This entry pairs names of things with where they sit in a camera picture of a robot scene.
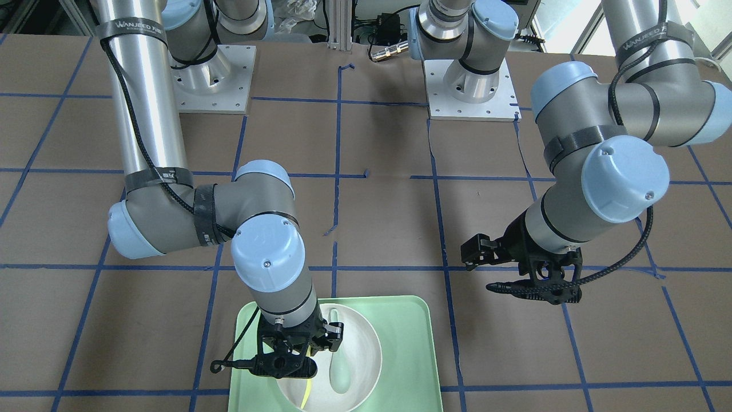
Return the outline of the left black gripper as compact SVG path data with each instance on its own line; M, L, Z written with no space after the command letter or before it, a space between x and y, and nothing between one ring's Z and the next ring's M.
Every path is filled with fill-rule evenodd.
M530 206L511 222L503 245L483 233L474 235L461 245L461 259L467 271L484 264L518 262L519 273L529 277L510 283L515 297L551 304L577 303L582 297L580 287L567 287L579 279L582 251L549 227L541 206Z

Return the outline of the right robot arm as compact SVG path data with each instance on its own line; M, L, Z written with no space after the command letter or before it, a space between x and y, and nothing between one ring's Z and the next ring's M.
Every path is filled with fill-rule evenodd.
M233 91L221 40L263 37L267 1L94 1L112 66L126 197L108 212L113 246L131 260L230 241L236 272L261 315L258 352L223 367L273 378L313 378L314 355L335 352L344 326L322 316L296 220L295 190L273 161L250 161L233 181L195 186L176 90Z

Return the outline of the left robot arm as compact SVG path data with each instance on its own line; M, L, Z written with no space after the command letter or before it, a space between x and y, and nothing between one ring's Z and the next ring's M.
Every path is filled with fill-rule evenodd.
M546 70L531 89L544 159L556 182L491 240L461 245L468 271L518 264L522 279L489 291L577 303L581 286L622 268L644 247L652 206L670 183L657 146L707 144L730 128L730 89L701 79L693 32L670 1L603 1L618 72L598 81L583 62ZM646 213L640 240L620 261L586 277L582 245Z

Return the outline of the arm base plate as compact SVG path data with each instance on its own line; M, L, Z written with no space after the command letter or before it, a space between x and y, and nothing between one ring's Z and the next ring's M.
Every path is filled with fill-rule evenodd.
M468 72L458 60L423 62L432 120L502 121L521 119L510 71L503 61L496 73Z
M219 45L211 60L173 69L178 111L181 114L246 114L256 55L254 45Z

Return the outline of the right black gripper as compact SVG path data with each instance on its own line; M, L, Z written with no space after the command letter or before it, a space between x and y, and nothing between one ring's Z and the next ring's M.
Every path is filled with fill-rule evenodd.
M306 352L316 355L323 350L337 352L343 341L343 322L324 324L321 336L321 315L312 314L298 326L273 325L263 316L258 321L258 354L254 357L254 374L260 377L309 379L316 376L318 366Z

